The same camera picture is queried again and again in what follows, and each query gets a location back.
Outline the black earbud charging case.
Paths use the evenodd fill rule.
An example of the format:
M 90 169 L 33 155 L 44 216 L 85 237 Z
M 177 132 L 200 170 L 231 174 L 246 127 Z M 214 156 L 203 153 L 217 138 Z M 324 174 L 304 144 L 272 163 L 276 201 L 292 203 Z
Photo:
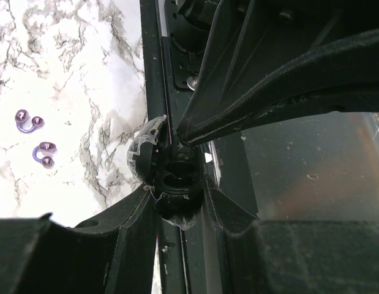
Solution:
M 195 225 L 203 203 L 203 153 L 199 147 L 191 147 L 195 153 L 192 160 L 171 159 L 175 136 L 170 135 L 167 116 L 148 121 L 127 150 L 127 165 L 154 197 L 162 219 L 188 230 Z

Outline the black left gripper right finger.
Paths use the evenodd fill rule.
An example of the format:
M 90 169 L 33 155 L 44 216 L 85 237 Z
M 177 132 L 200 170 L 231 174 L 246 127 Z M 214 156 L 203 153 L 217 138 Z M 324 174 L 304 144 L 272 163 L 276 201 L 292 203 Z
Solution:
M 379 224 L 258 220 L 203 189 L 208 293 L 379 293 Z

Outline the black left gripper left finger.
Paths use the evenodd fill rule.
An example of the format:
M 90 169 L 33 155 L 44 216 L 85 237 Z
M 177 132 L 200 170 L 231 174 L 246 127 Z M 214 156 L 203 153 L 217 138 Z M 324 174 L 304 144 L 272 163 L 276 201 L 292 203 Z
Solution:
M 144 187 L 74 228 L 0 219 L 0 293 L 150 293 L 156 234 Z

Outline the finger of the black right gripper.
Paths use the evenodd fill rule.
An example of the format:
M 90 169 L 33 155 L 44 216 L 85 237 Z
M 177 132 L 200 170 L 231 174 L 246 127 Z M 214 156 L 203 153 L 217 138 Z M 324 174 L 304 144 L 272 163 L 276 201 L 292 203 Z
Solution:
M 228 96 L 189 110 L 189 144 L 332 111 L 379 112 L 379 29 L 321 46 Z
M 189 137 L 189 110 L 220 110 L 284 64 L 338 40 L 379 29 L 379 1 L 221 1 L 198 84 L 177 126 Z

